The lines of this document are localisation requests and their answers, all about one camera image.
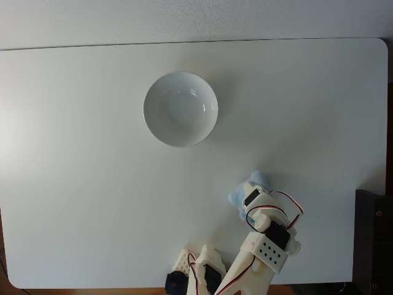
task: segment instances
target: tabletop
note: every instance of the tabletop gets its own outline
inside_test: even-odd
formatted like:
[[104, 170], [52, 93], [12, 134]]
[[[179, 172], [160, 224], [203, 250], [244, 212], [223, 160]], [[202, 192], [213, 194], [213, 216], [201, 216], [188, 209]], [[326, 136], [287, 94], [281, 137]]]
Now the tabletop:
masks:
[[[219, 102], [187, 149], [149, 133], [152, 83], [182, 70]], [[19, 288], [163, 286], [185, 246], [229, 266], [250, 231], [227, 194], [253, 170], [305, 209], [275, 284], [350, 281], [357, 188], [384, 193], [379, 39], [107, 45], [0, 52], [0, 207]], [[280, 199], [289, 217], [297, 212]]]

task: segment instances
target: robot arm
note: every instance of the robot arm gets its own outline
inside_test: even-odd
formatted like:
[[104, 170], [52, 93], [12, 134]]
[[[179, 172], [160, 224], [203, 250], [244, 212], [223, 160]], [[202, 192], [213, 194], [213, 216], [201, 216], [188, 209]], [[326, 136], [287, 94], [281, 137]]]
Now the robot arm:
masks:
[[249, 225], [255, 232], [247, 236], [215, 295], [232, 295], [239, 290], [242, 295], [265, 295], [288, 255], [297, 254], [301, 248], [295, 240], [294, 222], [288, 222], [281, 203], [261, 186], [245, 182], [243, 189], [246, 221], [249, 223], [248, 217], [254, 220], [254, 226]]
[[[219, 254], [205, 245], [201, 256], [191, 263], [188, 295], [232, 295], [239, 290], [242, 295], [266, 295], [271, 280], [280, 273], [288, 256], [300, 251], [301, 244], [295, 239], [297, 232], [293, 225], [304, 213], [301, 206], [287, 195], [302, 212], [289, 222], [282, 204], [262, 186], [246, 181], [243, 191], [241, 205], [247, 223], [255, 232], [249, 233], [226, 274]], [[206, 273], [207, 269], [211, 272], [211, 268], [219, 273], [220, 279], [224, 278], [218, 287], [215, 286], [215, 292], [208, 290], [212, 283], [205, 280], [206, 277], [217, 277], [217, 274]]]

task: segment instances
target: black panel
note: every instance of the black panel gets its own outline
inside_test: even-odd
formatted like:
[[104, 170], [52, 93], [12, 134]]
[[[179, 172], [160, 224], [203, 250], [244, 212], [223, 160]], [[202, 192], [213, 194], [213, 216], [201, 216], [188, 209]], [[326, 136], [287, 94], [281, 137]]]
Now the black panel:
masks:
[[393, 294], [393, 197], [356, 191], [352, 281], [365, 295]]
[[252, 192], [246, 200], [244, 200], [244, 205], [248, 206], [251, 204], [252, 201], [255, 200], [256, 197], [259, 196], [259, 191], [256, 189], [254, 192]]

